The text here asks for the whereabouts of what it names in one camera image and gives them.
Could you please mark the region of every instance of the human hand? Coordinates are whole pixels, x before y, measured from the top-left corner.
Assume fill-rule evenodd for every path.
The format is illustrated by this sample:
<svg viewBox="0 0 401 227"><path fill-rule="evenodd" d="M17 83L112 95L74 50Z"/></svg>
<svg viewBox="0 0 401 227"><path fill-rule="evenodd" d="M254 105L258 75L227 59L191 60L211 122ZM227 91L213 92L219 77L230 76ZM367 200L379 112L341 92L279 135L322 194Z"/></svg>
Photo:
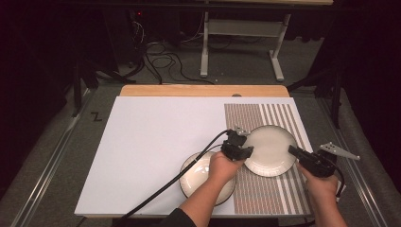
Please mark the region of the human hand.
<svg viewBox="0 0 401 227"><path fill-rule="evenodd" d="M313 176L301 164L297 163L296 165L306 177L306 188L312 200L312 205L319 205L320 203L324 204L325 202L336 202L337 184L339 179L335 175L328 178L318 178Z"/></svg>
<svg viewBox="0 0 401 227"><path fill-rule="evenodd" d="M210 158L208 180L225 185L235 175L245 160L231 161L221 151L216 152Z"/></svg>

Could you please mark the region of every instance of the black curtain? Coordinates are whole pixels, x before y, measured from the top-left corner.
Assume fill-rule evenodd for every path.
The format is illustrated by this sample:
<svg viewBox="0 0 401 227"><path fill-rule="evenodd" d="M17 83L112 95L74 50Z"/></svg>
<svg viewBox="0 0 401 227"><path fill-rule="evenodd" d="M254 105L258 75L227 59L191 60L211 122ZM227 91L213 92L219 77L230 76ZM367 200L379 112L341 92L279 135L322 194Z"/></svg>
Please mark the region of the black curtain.
<svg viewBox="0 0 401 227"><path fill-rule="evenodd" d="M51 1L8 1L0 7L0 196L66 103L74 60L65 51L61 15Z"/></svg>

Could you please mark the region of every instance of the human arm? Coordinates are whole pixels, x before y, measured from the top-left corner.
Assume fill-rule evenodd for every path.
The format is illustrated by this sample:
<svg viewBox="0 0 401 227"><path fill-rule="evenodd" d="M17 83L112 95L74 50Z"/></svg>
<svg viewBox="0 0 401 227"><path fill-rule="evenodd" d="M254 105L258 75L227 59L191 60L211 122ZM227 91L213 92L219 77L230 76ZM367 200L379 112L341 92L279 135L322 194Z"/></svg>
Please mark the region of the human arm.
<svg viewBox="0 0 401 227"><path fill-rule="evenodd" d="M297 167L306 177L306 188L309 193L312 209L315 212L316 226L347 226L337 206L338 178L335 175L328 178L318 178L313 176L299 163L297 163Z"/></svg>
<svg viewBox="0 0 401 227"><path fill-rule="evenodd" d="M245 160L231 161L221 151L215 153L209 164L209 177L197 190L180 205L198 226L207 226L212 216L218 194L242 166Z"/></svg>

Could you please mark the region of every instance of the dark background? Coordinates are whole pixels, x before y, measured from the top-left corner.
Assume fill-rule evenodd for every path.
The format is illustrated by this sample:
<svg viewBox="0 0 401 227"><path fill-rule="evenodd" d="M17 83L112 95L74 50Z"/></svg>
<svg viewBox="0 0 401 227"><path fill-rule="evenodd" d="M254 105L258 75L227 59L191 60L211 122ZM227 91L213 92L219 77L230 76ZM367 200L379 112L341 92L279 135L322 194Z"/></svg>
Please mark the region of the dark background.
<svg viewBox="0 0 401 227"><path fill-rule="evenodd" d="M362 2L366 4L363 13L342 14L336 20L331 14L293 14L286 39L301 36L308 42L325 37L311 75L330 67L336 56L345 53L342 86L375 153L400 190L396 169L400 162L397 142L401 141L400 15L390 0L336 1L336 7L360 7ZM201 17L192 12L141 12L136 19L142 20L154 39L175 45L183 34L195 34ZM280 13L212 16L251 20L282 17ZM129 25L128 21L121 22L120 26L127 28L122 32L129 33ZM0 39L3 196L45 125L65 105L77 54L110 70L116 68L117 59L101 10L70 8L51 0L2 3Z"/></svg>

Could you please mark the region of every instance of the table leg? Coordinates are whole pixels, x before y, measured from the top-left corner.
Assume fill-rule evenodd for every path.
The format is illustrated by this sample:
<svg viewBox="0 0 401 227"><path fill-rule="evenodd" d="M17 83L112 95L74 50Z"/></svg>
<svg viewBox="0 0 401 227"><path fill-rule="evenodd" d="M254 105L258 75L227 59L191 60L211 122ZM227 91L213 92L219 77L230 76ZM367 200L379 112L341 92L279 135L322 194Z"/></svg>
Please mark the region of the table leg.
<svg viewBox="0 0 401 227"><path fill-rule="evenodd" d="M283 25L281 26L280 34L277 39L276 48L274 50L270 51L270 60L271 60L271 64L272 64L273 70L274 70L274 75L276 76L277 81L284 80L283 72L281 71L280 63L277 59L277 56L280 51L281 45L283 44L284 36L286 35L286 32L287 32L287 27L288 27L288 22L289 22L290 17L291 17L291 14L286 14L286 16L284 17Z"/></svg>

